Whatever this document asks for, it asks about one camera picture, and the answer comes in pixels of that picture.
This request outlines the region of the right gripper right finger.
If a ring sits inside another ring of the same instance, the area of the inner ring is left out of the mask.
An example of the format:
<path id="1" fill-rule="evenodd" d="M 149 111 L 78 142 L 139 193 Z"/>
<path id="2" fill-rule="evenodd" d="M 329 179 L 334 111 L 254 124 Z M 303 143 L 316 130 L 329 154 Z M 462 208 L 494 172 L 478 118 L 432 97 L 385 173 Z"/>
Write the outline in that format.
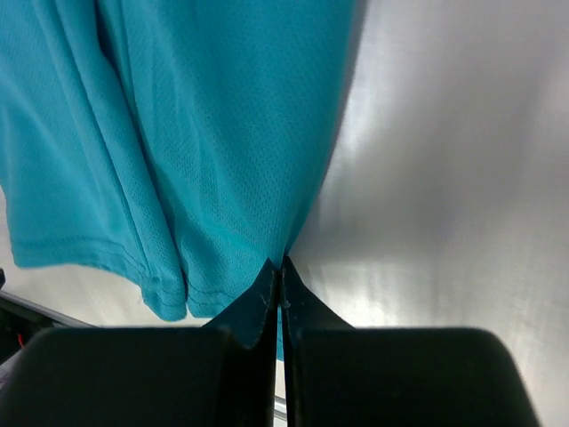
<path id="1" fill-rule="evenodd" d="M 357 328 L 282 265 L 291 426 L 535 426 L 502 341 L 472 327 Z"/>

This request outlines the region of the teal t shirt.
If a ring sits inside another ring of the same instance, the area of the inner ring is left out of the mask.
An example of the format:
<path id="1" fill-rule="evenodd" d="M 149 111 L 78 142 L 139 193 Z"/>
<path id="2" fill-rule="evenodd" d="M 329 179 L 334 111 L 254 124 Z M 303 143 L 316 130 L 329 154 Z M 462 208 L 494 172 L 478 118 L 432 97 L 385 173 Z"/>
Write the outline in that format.
<path id="1" fill-rule="evenodd" d="M 4 1 L 14 263 L 212 318 L 280 265 L 333 149 L 357 1 Z"/>

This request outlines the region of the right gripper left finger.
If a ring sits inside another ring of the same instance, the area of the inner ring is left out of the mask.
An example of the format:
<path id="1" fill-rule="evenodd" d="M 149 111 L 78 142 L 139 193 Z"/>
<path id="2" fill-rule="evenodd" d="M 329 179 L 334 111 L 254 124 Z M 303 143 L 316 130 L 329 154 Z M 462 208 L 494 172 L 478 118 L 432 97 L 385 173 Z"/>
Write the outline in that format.
<path id="1" fill-rule="evenodd" d="M 277 285 L 266 262 L 200 327 L 44 330 L 2 388 L 2 425 L 272 425 Z"/>

